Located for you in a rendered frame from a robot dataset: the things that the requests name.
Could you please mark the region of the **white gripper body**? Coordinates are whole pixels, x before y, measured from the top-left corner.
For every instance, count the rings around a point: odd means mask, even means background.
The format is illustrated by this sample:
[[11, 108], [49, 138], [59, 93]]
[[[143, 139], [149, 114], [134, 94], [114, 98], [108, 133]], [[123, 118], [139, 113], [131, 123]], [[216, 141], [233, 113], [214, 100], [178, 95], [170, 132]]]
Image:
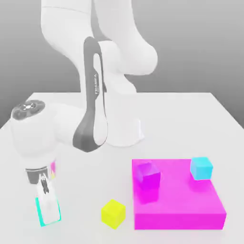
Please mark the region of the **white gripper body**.
[[61, 220], [54, 188], [47, 180], [41, 180], [37, 185], [36, 207], [40, 224], [52, 224]]

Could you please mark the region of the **small teal cube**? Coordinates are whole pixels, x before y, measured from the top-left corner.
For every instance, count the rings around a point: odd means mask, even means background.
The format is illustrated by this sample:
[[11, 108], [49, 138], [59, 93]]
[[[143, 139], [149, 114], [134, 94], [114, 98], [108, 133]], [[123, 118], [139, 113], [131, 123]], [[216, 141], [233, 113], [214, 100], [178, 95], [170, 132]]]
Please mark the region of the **small teal cube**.
[[41, 227], [61, 221], [61, 210], [57, 200], [43, 203], [39, 197], [36, 197], [35, 205]]

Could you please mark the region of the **small yellow cube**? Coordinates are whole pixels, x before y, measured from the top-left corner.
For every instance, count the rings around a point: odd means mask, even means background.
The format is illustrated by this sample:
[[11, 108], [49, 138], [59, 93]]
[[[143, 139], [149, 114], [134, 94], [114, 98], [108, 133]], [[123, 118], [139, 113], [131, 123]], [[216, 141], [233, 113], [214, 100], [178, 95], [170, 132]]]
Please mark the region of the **small yellow cube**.
[[125, 220], [125, 217], [125, 205], [114, 199], [111, 199], [101, 209], [101, 221], [112, 229], [117, 229], [119, 225]]

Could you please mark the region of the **small purple cube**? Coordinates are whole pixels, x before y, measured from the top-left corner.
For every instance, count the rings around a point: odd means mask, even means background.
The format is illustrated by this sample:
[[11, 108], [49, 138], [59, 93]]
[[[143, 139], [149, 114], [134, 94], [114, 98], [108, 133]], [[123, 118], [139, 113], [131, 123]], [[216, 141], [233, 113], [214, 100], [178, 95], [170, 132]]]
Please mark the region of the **small purple cube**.
[[156, 202], [159, 197], [161, 172], [153, 162], [135, 167], [136, 194], [141, 204]]

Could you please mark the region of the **small light blue cube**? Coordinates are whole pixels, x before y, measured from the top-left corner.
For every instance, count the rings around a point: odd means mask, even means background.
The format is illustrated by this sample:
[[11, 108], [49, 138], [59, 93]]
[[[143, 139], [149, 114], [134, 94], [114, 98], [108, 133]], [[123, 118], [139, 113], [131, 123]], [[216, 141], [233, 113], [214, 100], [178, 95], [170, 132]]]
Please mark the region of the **small light blue cube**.
[[190, 172], [193, 178], [198, 180], [210, 180], [213, 165], [207, 157], [193, 157], [190, 164]]

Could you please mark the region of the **large magenta box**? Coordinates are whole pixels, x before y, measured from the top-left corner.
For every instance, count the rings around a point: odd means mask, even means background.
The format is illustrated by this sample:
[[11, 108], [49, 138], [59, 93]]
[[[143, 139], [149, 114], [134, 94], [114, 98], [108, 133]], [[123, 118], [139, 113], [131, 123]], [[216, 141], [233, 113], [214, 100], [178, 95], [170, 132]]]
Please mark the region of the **large magenta box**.
[[[156, 202], [141, 204], [136, 194], [135, 167], [153, 162], [161, 172]], [[226, 210], [211, 180], [196, 181], [191, 159], [133, 159], [132, 193], [136, 230], [222, 230]]]

